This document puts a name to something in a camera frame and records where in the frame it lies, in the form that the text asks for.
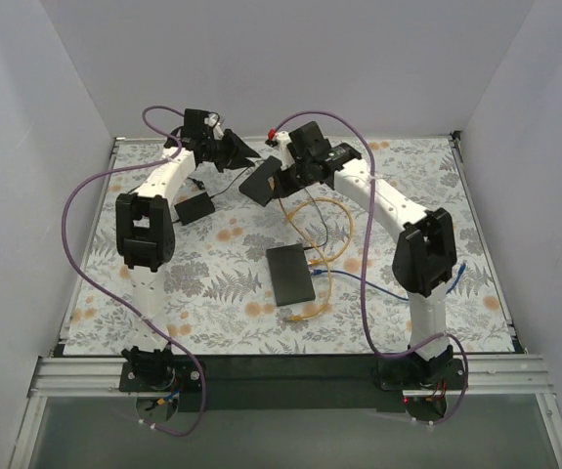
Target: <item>black cable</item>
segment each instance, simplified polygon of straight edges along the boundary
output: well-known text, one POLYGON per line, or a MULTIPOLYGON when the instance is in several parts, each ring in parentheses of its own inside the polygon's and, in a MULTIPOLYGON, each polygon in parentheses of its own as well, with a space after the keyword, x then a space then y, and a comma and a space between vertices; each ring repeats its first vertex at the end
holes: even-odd
POLYGON ((241 176, 243 173, 245 173, 248 169, 250 169, 250 167, 247 167, 247 168, 245 168, 243 171, 241 171, 241 172, 231 181, 231 183, 226 186, 225 189, 223 189, 222 191, 219 191, 218 193, 215 193, 215 194, 211 195, 209 198, 217 197, 218 195, 221 195, 221 194, 223 194, 224 192, 226 192, 228 189, 231 188, 231 186, 235 183, 235 181, 236 181, 237 179, 239 179, 239 176, 241 176))
MULTIPOLYGON (((307 191, 307 188, 304 188, 304 192, 307 193, 307 195, 309 196, 309 198, 311 199, 313 204, 316 206, 316 210, 318 210, 318 213, 320 214, 320 219, 322 220, 322 224, 324 225, 324 229, 326 230, 326 240, 318 246, 318 248, 321 249, 328 244, 328 225, 326 224, 326 221, 324 219, 324 215, 322 214, 322 211, 320 210, 320 207, 318 206, 318 203, 313 198, 311 193, 309 191, 307 191)), ((308 251, 310 249, 313 249, 313 246, 307 246, 307 247, 304 248, 305 251, 308 251)))
MULTIPOLYGON (((263 163, 264 161, 265 161, 265 159, 262 159, 262 160, 260 160, 260 161, 255 161, 254 164, 256 165, 256 164, 259 164, 259 163, 263 163)), ((220 194, 226 192, 228 189, 231 188, 231 186, 235 183, 235 181, 236 181, 237 179, 239 179, 239 177, 241 177, 241 175, 242 175, 243 173, 245 173, 248 169, 250 169, 250 168, 252 168, 252 167, 253 167, 253 166, 248 166, 247 168, 245 168, 243 171, 241 171, 239 174, 237 174, 237 175, 235 176, 235 178, 231 181, 231 183, 228 184, 223 190, 219 191, 218 193, 214 193, 214 194, 211 195, 209 198, 217 197, 218 195, 220 195, 220 194)))

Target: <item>metal frame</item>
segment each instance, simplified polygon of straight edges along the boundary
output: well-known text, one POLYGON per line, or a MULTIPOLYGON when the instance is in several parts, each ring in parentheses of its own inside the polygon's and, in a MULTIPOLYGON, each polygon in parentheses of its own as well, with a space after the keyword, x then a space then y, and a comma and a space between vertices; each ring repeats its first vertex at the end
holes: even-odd
MULTIPOLYGON (((233 356, 207 356, 215 361, 230 360, 233 356)), ((293 356, 274 356, 291 361, 293 356)), ((357 356, 372 358, 371 355, 357 356)), ((199 357, 203 362, 205 356, 199 357)), ((48 398, 110 397, 131 396, 155 397, 155 393, 120 393, 123 358, 62 358, 41 359, 38 362, 29 390, 29 400, 19 433, 10 468, 28 467, 33 448, 37 441, 39 427, 48 398)), ((369 377, 365 383, 369 386, 369 377)), ((449 391, 456 395, 458 391, 449 391)), ((408 397, 425 394, 423 391, 405 391, 408 397)), ((556 405, 553 386, 541 356, 528 354, 473 355, 469 357, 470 395, 534 395, 537 398, 540 415, 545 424, 548 438, 558 466, 562 469, 562 419, 556 405)))
MULTIPOLYGON (((211 356, 214 360, 222 356, 211 356)), ((293 356, 284 357, 294 360, 293 356)), ((198 356, 204 362, 205 356, 198 356)), ((31 397, 128 397, 118 391, 123 358, 41 359, 29 389, 31 397)), ((472 355, 468 394, 542 394, 552 385, 538 355, 472 355)), ((416 396, 422 392, 405 391, 416 396)), ((151 393, 135 394, 153 396, 151 393)))
POLYGON ((552 444, 554 455, 562 469, 562 418, 556 405, 555 394, 537 394, 541 417, 545 424, 545 431, 552 444))
POLYGON ((24 419, 16 439, 14 452, 11 456, 9 469, 23 469, 28 467, 33 455, 37 435, 46 409, 47 398, 38 396, 30 398, 24 411, 24 419))

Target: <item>blue cable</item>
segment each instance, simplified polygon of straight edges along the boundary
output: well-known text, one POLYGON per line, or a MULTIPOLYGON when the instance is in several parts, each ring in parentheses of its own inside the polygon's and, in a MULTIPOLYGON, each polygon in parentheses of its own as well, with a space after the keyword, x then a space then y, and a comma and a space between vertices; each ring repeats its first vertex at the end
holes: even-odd
POLYGON ((152 406, 147 408, 147 410, 151 410, 151 409, 157 407, 158 405, 164 405, 165 403, 169 403, 170 401, 172 401, 172 398, 174 398, 175 396, 180 396, 180 393, 181 393, 180 388, 175 389, 174 391, 172 391, 170 393, 169 396, 166 396, 165 398, 160 398, 160 399, 157 399, 156 401, 154 401, 152 406))
MULTIPOLYGON (((458 285, 458 281, 460 280, 460 278, 463 275, 463 272, 465 272, 465 268, 466 268, 466 264, 463 262, 460 267, 458 268, 458 273, 456 274, 456 278, 454 279, 454 282, 452 285, 450 285, 450 287, 448 288, 448 291, 446 293, 452 293, 454 291, 454 289, 456 288, 456 286, 458 285)), ((314 269, 311 272, 311 275, 313 277, 315 276, 319 276, 321 274, 325 274, 327 271, 323 270, 323 269, 314 269)), ((359 276, 355 276, 354 274, 350 274, 349 272, 345 272, 345 271, 336 271, 331 269, 330 272, 332 274, 341 274, 343 276, 348 276, 348 277, 352 277, 355 278, 356 280, 361 281, 361 278, 359 276)), ((394 298, 400 300, 400 301, 409 301, 409 298, 405 298, 404 296, 399 296, 396 293, 386 290, 385 288, 378 286, 374 283, 372 283, 371 281, 366 281, 366 284, 368 284, 369 286, 371 286, 372 288, 375 288, 378 291, 382 291, 383 293, 386 293, 390 296, 393 296, 394 298)))

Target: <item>black pad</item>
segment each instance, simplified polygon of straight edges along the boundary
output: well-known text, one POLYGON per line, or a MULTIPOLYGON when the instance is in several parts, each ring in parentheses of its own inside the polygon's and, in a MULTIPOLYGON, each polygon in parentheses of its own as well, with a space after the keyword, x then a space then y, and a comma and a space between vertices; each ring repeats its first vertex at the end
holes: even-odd
POLYGON ((176 209, 176 214, 179 216, 179 221, 183 225, 195 222, 215 212, 215 205, 213 205, 211 197, 209 197, 209 194, 206 192, 177 203, 174 205, 174 208, 176 209))
POLYGON ((270 178, 275 171, 281 169, 282 163, 278 158, 269 156, 263 164, 260 164, 246 180, 239 186, 239 191, 246 197, 251 198, 259 205, 266 206, 274 191, 270 186, 270 178))
POLYGON ((316 299, 302 244, 275 247, 266 251, 277 306, 316 299))

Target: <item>glass panel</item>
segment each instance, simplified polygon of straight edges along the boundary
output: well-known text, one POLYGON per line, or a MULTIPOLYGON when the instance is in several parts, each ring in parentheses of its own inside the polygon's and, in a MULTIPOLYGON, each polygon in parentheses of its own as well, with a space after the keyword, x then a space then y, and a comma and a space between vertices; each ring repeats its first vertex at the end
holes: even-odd
POLYGON ((468 396, 432 431, 369 410, 213 411, 175 439, 121 412, 136 415, 135 399, 50 398, 30 467, 558 467, 535 396, 468 396))

